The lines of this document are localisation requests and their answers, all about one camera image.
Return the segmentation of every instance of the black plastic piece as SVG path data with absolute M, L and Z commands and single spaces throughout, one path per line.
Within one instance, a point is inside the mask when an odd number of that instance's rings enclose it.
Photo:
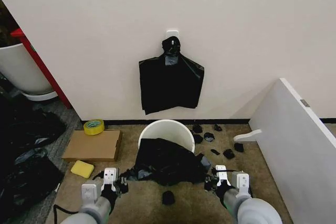
M 204 139 L 208 142 L 212 142 L 215 139 L 215 136 L 210 132 L 206 132 L 204 133 Z
M 194 131 L 195 133 L 202 133 L 202 132 L 203 132 L 202 126 L 200 126 L 199 124 L 195 124 L 195 125 L 193 126 L 193 131 Z
M 241 143 L 235 143 L 234 148 L 238 152 L 244 152 L 244 146 Z
M 226 149 L 223 152 L 223 155 L 227 158 L 227 159 L 232 159 L 235 157 L 235 154 L 233 153 L 233 151 L 231 149 Z
M 162 194 L 162 204 L 164 205 L 172 205 L 175 203 L 174 194 L 171 191 L 165 191 Z
M 211 152 L 216 154 L 217 156 L 220 154 L 218 151 L 216 151 L 215 149 L 211 149 Z
M 203 141 L 203 138 L 201 135 L 193 134 L 193 137 L 194 137 L 194 141 L 196 144 L 200 144 Z
M 222 129 L 222 127 L 220 127 L 218 124 L 215 124 L 215 126 L 214 126 L 214 130 L 215 130 L 215 131 L 222 131 L 223 129 Z

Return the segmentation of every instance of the black debris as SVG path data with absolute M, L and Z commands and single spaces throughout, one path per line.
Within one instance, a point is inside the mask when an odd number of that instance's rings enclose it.
M 201 135 L 193 134 L 193 137 L 194 137 L 194 141 L 196 144 L 200 144 L 203 141 L 203 138 Z
M 210 132 L 206 132 L 204 133 L 204 139 L 207 140 L 208 142 L 212 142 L 215 139 L 215 136 Z
M 207 173 L 211 168 L 210 161 L 206 158 L 206 156 L 204 156 L 203 153 L 199 153 L 196 157 L 201 162 L 201 164 L 204 166 L 204 171 Z
M 215 124 L 214 130 L 215 131 L 222 131 L 222 127 L 220 127 L 218 124 Z
M 234 148 L 238 152 L 244 152 L 244 146 L 243 146 L 243 144 L 235 143 Z
M 162 194 L 162 204 L 172 205 L 175 203 L 174 194 L 171 191 L 165 191 Z
M 233 153 L 233 151 L 231 149 L 226 149 L 223 152 L 223 155 L 227 158 L 227 159 L 232 159 L 235 157 L 235 154 Z
M 211 152 L 216 154 L 217 156 L 220 154 L 218 151 L 216 151 L 215 149 L 211 149 Z
M 194 131 L 195 133 L 202 133 L 202 132 L 203 132 L 203 129 L 202 129 L 202 127 L 201 127 L 199 124 L 195 124 L 195 125 L 193 126 L 193 131 Z

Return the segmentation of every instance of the yellow sponge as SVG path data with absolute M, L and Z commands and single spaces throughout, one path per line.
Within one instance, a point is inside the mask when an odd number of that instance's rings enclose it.
M 93 165 L 77 160 L 71 168 L 71 172 L 84 178 L 89 178 L 94 168 Z

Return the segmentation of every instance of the metal hinge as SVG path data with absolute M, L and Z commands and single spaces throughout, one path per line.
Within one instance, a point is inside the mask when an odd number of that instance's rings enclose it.
M 305 101 L 305 99 L 301 99 L 300 101 L 303 103 L 304 106 L 310 108 L 310 105 L 308 104 L 308 102 Z

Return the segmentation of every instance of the white wall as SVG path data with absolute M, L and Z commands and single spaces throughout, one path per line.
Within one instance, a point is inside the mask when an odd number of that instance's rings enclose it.
M 249 118 L 285 77 L 336 118 L 336 0 L 3 0 L 83 120 Z M 205 67 L 198 108 L 148 116 L 138 61 L 167 28 Z

